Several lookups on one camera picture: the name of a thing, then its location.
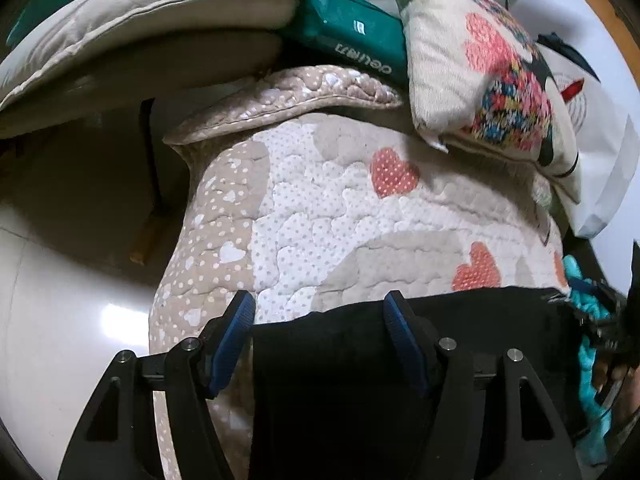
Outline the turquoise fleece blanket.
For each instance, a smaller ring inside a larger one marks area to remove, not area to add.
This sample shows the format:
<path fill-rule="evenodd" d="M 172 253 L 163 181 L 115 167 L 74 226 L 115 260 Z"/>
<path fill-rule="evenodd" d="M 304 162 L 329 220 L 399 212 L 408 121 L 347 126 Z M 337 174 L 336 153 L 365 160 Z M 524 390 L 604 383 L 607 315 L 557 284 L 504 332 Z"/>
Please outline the turquoise fleece blanket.
<path fill-rule="evenodd" d="M 570 299 L 578 310 L 595 320 L 608 318 L 610 314 L 599 300 L 590 292 L 570 286 Z M 578 349 L 580 368 L 578 398 L 587 417 L 587 430 L 578 438 L 577 454 L 583 465 L 596 468 L 608 462 L 608 451 L 604 437 L 611 428 L 612 414 L 596 401 L 596 389 L 591 385 L 592 367 L 596 362 L 597 351 L 591 347 L 589 339 L 582 337 Z"/>

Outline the green deli package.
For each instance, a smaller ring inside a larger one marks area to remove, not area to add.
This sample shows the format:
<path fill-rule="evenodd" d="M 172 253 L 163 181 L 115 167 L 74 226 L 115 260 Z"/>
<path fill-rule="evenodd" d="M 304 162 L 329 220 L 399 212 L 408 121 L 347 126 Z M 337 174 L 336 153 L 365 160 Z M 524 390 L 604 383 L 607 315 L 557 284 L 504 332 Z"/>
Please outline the green deli package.
<path fill-rule="evenodd" d="M 300 0 L 293 37 L 327 58 L 357 66 L 405 87 L 408 58 L 404 29 L 367 0 Z"/>

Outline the beige seat cushion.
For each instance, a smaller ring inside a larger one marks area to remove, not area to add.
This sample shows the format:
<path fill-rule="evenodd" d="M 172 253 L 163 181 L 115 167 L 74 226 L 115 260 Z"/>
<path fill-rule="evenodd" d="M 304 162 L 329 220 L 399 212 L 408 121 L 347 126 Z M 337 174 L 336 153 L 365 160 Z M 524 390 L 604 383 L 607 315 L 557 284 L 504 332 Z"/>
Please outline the beige seat cushion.
<path fill-rule="evenodd" d="M 75 0 L 2 61 L 2 138 L 259 72 L 298 4 Z"/>

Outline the white paper bag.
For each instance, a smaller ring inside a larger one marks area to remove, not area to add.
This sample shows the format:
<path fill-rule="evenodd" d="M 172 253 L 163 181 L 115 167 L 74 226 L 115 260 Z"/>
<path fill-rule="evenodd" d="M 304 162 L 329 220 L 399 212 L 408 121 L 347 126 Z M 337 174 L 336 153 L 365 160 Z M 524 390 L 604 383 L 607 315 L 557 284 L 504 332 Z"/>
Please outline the white paper bag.
<path fill-rule="evenodd" d="M 586 59 L 552 32 L 537 39 L 576 134 L 579 191 L 574 204 L 560 196 L 574 234 L 593 238 L 623 203 L 639 161 L 639 135 L 631 117 L 606 93 Z"/>

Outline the heart patterned quilted bedspread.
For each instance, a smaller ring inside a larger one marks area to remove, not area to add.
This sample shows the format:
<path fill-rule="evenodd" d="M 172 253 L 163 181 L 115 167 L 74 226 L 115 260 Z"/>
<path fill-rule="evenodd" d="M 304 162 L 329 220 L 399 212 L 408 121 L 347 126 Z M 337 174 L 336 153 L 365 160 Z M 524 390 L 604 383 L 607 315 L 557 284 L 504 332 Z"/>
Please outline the heart patterned quilted bedspread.
<path fill-rule="evenodd" d="M 400 93 L 352 68 L 179 92 L 152 124 L 189 169 L 154 296 L 165 352 L 250 292 L 261 323 L 342 304 L 518 286 L 567 291 L 548 181 L 527 162 L 431 148 Z"/>

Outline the black pants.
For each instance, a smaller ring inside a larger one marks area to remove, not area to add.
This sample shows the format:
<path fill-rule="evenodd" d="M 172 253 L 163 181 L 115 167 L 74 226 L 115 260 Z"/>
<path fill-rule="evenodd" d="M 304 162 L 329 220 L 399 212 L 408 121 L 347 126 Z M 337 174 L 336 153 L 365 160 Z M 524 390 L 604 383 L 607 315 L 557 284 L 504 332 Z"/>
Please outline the black pants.
<path fill-rule="evenodd" d="M 426 405 L 414 394 L 383 300 L 254 330 L 253 479 L 427 479 Z M 579 422 L 577 349 L 561 415 Z"/>

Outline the cream floral decorative pillow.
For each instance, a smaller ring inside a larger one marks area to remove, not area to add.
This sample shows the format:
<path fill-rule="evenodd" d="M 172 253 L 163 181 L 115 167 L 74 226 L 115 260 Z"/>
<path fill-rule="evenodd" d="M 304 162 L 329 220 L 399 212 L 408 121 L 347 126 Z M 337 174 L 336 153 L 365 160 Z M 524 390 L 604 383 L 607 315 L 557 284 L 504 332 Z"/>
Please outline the cream floral decorative pillow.
<path fill-rule="evenodd" d="M 580 201 L 565 101 L 535 41 L 495 0 L 396 0 L 416 132 L 433 148 L 528 162 Z"/>

